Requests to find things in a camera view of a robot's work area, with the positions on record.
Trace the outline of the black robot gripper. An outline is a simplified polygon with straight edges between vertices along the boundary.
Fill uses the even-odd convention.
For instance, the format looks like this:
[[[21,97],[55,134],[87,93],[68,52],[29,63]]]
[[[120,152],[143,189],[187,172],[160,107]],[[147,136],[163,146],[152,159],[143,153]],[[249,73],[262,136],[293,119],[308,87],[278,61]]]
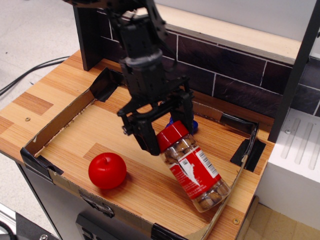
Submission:
[[[123,121],[123,132],[134,135],[140,148],[152,156],[160,154],[152,122],[170,113],[173,122],[181,121],[194,133],[193,92],[189,77],[168,80],[162,63],[163,52],[141,56],[129,55],[120,60],[131,100],[117,113]]]

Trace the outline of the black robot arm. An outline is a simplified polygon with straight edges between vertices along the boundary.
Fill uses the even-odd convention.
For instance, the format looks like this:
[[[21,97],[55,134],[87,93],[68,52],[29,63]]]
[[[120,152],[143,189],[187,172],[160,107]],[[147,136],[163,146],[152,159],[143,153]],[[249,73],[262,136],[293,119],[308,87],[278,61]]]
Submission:
[[[123,131],[134,135],[142,150],[153,156],[161,152],[153,121],[167,113],[182,121],[189,132],[193,128],[193,93],[189,77],[168,80],[162,63],[161,46],[167,47],[166,22],[152,0],[69,0],[75,8],[103,9],[125,57],[121,58],[124,83],[131,100],[117,115]]]

